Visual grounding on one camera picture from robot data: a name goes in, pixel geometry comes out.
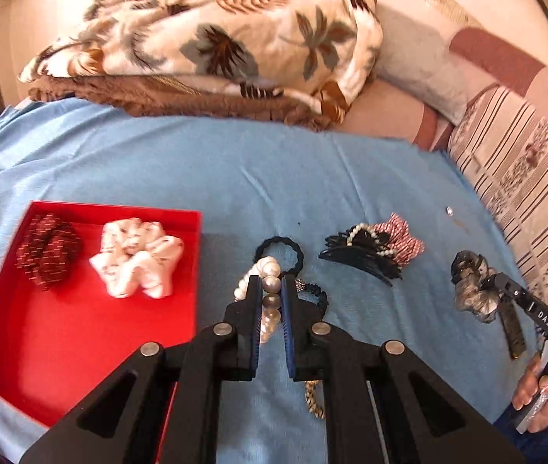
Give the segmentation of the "right hand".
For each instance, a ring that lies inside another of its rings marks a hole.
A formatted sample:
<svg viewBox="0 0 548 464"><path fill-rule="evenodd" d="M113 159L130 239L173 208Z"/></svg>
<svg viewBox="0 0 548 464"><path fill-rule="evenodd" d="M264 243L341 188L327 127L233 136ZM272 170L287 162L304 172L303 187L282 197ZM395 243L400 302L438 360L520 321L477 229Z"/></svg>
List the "right hand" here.
<svg viewBox="0 0 548 464"><path fill-rule="evenodd" d="M515 411L520 411L529 405L539 390L548 392L548 376L540 376L542 371L541 355L536 353L528 364L523 376L517 383L512 397L512 405ZM528 431L539 433L548 428L548 401L545 406L531 420Z"/></svg>

